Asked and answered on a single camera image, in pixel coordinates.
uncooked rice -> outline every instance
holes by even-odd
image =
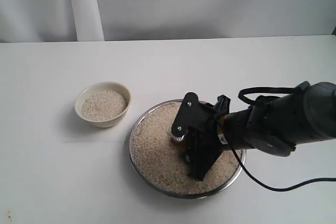
[[[183,195],[205,193],[226,183],[237,171],[238,162],[231,151],[224,151],[202,182],[189,178],[188,166],[181,159],[182,150],[170,139],[180,104],[163,105],[141,121],[132,140],[134,163],[144,177],[164,190]]]
[[[127,107],[123,95],[113,90],[93,94],[83,103],[81,113],[86,119],[105,121],[121,114]]]

stainless steel bowl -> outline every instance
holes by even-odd
[[[134,161],[134,157],[133,157],[133,152],[132,152],[132,143],[133,143],[133,137],[134,137],[134,133],[135,133],[135,130],[137,129],[138,125],[141,123],[141,121],[145,118],[145,116],[149,113],[151,113],[153,110],[163,106],[163,105],[166,105],[166,104],[169,104],[169,103],[173,103],[173,102],[182,102],[182,99],[176,99],[176,100],[169,100],[169,101],[166,101],[166,102],[162,102],[158,105],[155,105],[153,107],[151,107],[149,110],[147,110],[137,121],[136,123],[134,124],[133,126],[133,129],[132,129],[132,132],[131,132],[131,136],[130,136],[130,146],[129,146],[129,153],[130,153],[130,159],[131,159],[131,163],[132,163],[132,166],[133,168],[136,170],[136,172],[140,175],[140,177],[148,184],[150,185],[152,188],[154,188],[155,190],[163,193],[163,194],[166,194],[168,196],[171,196],[171,197],[174,197],[174,198],[183,198],[183,199],[201,199],[201,198],[205,198],[205,197],[208,197],[208,196],[211,196],[211,195],[214,195],[214,194],[218,194],[220,191],[223,191],[224,189],[226,189],[227,187],[229,187],[236,179],[237,177],[239,176],[239,174],[241,173],[242,171],[242,168],[239,166],[236,170],[236,172],[234,173],[234,175],[227,181],[225,182],[224,184],[222,184],[221,186],[217,187],[216,189],[213,189],[211,191],[207,191],[205,193],[201,193],[201,194],[177,194],[177,193],[174,193],[174,192],[171,192],[171,191],[167,191],[157,185],[155,185],[154,183],[152,183],[150,180],[148,180],[145,175],[140,171],[140,169],[137,167],[137,165],[135,164],[135,161]],[[246,150],[242,150],[242,163],[244,164],[245,163],[245,159],[246,159]]]

small bowl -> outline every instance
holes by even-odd
[[[92,96],[93,94],[99,93],[104,90],[113,90],[113,91],[120,93],[121,95],[125,97],[127,101],[127,107],[124,109],[124,111],[121,112],[116,117],[108,119],[108,120],[104,120],[104,121],[92,121],[90,119],[83,117],[81,110],[82,110],[82,106],[85,100],[89,98],[90,96]],[[107,127],[116,125],[123,119],[123,117],[126,115],[126,112],[130,106],[130,103],[131,103],[131,93],[124,85],[117,83],[117,82],[109,82],[109,81],[99,82],[99,83],[96,83],[96,84],[93,84],[87,87],[86,89],[84,89],[82,92],[79,93],[75,101],[75,112],[80,118],[89,122],[93,126],[99,127],[99,128],[107,128]]]

white curtain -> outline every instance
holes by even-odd
[[[0,41],[331,34],[335,0],[0,0]]]

white table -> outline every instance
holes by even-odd
[[[0,54],[0,223],[334,223],[336,184],[274,193],[242,173],[216,196],[174,199],[138,177],[124,141],[146,109],[188,91],[208,102],[223,93],[237,111],[247,107],[243,88],[336,83],[335,36],[0,44]],[[100,81],[133,95],[124,120],[105,130],[72,109]],[[336,177],[335,151],[336,141],[287,158],[252,150],[246,166],[286,187]]]

